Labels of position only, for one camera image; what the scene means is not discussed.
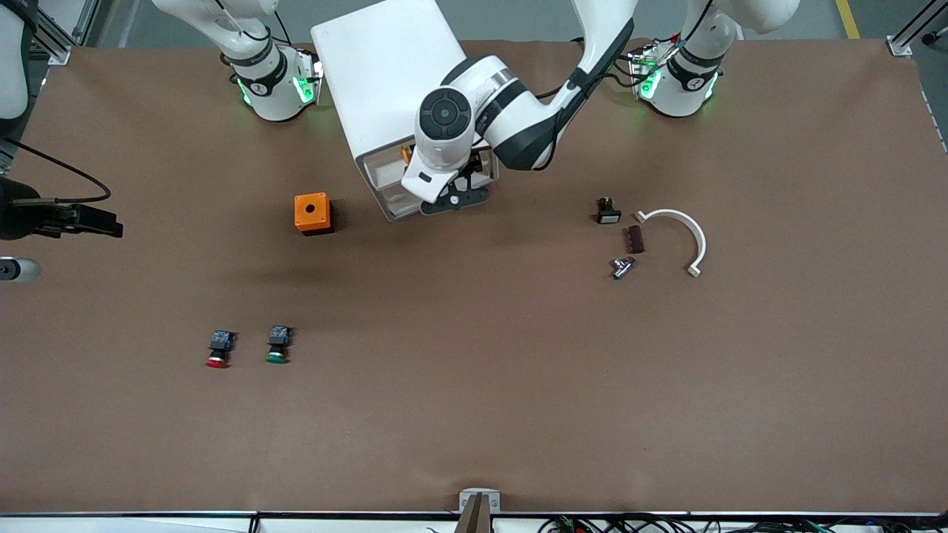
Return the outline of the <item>small electronics box green light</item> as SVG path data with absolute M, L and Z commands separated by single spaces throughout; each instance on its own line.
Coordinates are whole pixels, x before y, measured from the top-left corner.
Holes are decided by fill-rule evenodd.
M 653 41 L 636 50 L 626 53 L 634 98 L 641 100 L 649 92 L 655 81 L 658 61 L 661 57 L 661 45 Z
M 318 102 L 323 80 L 323 65 L 318 54 L 295 48 L 294 84 L 304 106 Z

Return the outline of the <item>orange box with hole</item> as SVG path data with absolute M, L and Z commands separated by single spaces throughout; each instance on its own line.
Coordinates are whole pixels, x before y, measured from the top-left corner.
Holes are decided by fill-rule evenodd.
M 296 195 L 293 203 L 294 225 L 304 236 L 334 233 L 334 205 L 325 192 Z

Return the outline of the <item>green push button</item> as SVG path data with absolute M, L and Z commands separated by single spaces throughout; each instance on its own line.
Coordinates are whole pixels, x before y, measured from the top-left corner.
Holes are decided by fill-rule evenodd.
M 285 364 L 287 362 L 287 349 L 292 343 L 293 332 L 290 327 L 284 325 L 274 325 L 268 336 L 268 346 L 270 351 L 265 358 L 266 362 L 274 364 Z

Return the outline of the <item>red push button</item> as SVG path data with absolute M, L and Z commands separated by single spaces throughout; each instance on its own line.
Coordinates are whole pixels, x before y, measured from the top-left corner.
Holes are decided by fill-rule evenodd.
M 211 334 L 210 354 L 204 362 L 206 367 L 226 369 L 230 367 L 230 352 L 235 344 L 235 334 L 227 330 L 216 330 Z

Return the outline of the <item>beige plastic drawer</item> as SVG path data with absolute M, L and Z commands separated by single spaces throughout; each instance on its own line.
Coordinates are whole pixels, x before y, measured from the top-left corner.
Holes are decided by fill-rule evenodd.
M 389 221 L 399 221 L 420 213 L 423 200 L 409 192 L 383 196 L 382 209 Z
M 360 169 L 364 172 L 364 175 L 373 189 L 376 191 L 394 191 L 394 187 L 400 185 L 401 178 L 407 168 L 407 165 L 401 158 L 400 148 L 407 145 L 413 145 L 415 147 L 413 142 L 405 142 L 363 156 L 362 162 L 359 163 Z M 497 176 L 495 176 L 493 172 L 495 158 L 491 149 L 488 149 L 487 145 L 481 143 L 477 146 L 477 149 L 472 152 L 472 156 L 481 156 L 481 158 L 484 159 L 485 169 L 487 169 L 487 165 L 489 165 L 491 179 L 492 182 L 494 182 Z

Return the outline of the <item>white curved plastic clamp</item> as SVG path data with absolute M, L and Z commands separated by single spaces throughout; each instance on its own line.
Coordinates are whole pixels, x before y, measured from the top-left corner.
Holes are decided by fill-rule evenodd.
M 666 217 L 677 221 L 690 230 L 690 233 L 692 234 L 696 243 L 696 256 L 692 262 L 688 264 L 687 272 L 694 278 L 700 277 L 702 273 L 701 264 L 707 257 L 708 250 L 707 234 L 705 234 L 704 229 L 702 229 L 701 225 L 692 216 L 676 209 L 655 209 L 651 210 L 651 212 L 643 212 L 643 210 L 638 210 L 635 213 L 635 218 L 640 223 L 646 223 L 647 221 L 660 217 Z

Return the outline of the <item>white drawer cabinet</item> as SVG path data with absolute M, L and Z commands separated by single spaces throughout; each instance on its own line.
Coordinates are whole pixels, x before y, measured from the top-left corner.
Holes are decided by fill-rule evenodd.
M 382 209 L 383 196 L 360 169 L 365 155 L 415 143 L 420 102 L 468 57 L 436 0 L 383 0 L 312 27 L 353 161 Z

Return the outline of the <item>grey metal bracket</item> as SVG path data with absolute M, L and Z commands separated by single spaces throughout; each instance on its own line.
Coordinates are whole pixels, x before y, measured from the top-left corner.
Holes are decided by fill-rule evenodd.
M 490 515 L 501 513 L 501 493 L 497 489 L 467 488 L 459 493 L 459 513 L 463 513 L 470 502 L 478 509 L 486 509 Z

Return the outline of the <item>aluminium profile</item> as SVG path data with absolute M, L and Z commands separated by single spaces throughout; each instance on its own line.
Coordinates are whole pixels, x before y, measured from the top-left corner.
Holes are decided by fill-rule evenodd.
M 37 30 L 30 57 L 66 65 L 72 48 L 88 44 L 104 0 L 37 0 Z
M 894 57 L 910 57 L 911 41 L 933 23 L 942 11 L 948 9 L 948 0 L 927 0 L 927 3 L 895 35 L 887 35 L 886 45 Z

